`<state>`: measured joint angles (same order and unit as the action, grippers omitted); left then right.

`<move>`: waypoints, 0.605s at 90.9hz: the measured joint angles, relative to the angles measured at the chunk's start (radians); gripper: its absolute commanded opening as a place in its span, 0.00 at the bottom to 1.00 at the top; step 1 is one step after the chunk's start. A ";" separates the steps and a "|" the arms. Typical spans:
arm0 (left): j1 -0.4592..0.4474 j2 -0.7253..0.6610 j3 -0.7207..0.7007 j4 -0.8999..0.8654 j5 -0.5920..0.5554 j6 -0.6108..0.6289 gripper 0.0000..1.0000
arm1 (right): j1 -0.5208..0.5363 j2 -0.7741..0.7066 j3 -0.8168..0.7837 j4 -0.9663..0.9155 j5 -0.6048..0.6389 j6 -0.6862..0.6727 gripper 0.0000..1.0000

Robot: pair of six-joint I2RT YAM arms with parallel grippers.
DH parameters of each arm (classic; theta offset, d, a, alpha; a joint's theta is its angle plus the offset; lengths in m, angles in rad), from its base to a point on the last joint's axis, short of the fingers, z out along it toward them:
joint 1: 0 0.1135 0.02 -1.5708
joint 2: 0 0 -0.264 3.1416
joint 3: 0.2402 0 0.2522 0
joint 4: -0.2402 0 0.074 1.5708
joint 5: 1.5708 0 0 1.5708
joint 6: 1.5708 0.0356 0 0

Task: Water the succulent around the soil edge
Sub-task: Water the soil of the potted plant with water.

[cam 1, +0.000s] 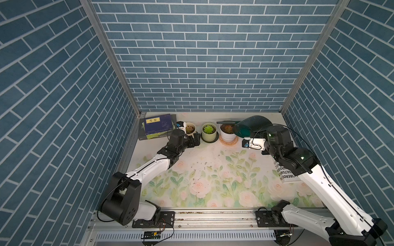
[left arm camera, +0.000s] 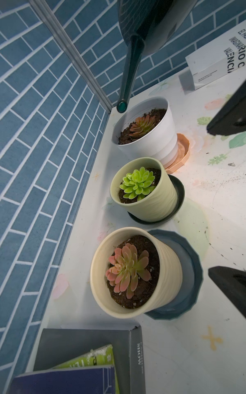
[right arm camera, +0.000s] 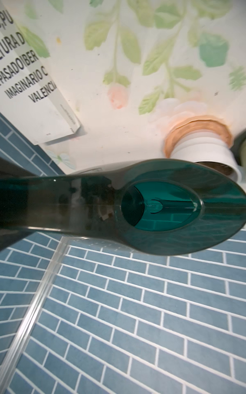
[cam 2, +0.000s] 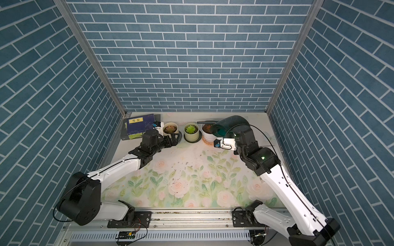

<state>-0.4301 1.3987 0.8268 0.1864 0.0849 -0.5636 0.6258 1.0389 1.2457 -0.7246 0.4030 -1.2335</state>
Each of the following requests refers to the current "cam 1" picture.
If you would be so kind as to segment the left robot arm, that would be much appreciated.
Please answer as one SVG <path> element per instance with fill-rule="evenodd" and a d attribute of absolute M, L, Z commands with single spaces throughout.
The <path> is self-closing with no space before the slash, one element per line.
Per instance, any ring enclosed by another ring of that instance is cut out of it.
<path fill-rule="evenodd" d="M 171 168 L 186 149 L 200 143 L 200 133 L 189 136 L 181 129 L 173 130 L 168 143 L 151 160 L 133 171 L 117 172 L 111 177 L 97 211 L 110 217 L 110 222 L 116 221 L 123 226 L 132 221 L 140 221 L 149 227 L 158 226 L 163 221 L 161 208 L 152 202 L 140 201 L 143 188 Z"/>

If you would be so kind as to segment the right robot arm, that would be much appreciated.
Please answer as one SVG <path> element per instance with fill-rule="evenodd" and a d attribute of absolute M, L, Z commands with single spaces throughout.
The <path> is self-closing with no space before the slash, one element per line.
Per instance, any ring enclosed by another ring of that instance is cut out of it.
<path fill-rule="evenodd" d="M 332 214 L 319 216 L 281 200 L 271 209 L 279 221 L 300 226 L 332 246 L 375 246 L 388 229 L 382 219 L 372 218 L 351 200 L 311 150 L 294 146 L 287 127 L 267 127 L 263 138 L 244 138 L 242 146 L 267 152 L 281 167 L 306 183 Z"/>

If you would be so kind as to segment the dark green watering can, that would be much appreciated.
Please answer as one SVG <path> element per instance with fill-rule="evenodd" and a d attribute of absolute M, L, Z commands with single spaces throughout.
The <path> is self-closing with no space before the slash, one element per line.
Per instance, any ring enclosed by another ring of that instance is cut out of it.
<path fill-rule="evenodd" d="M 233 125 L 234 134 L 241 138 L 254 137 L 258 132 L 265 131 L 268 126 L 273 124 L 269 119 L 260 115 L 254 115 L 242 121 L 225 120 L 216 123 Z"/>

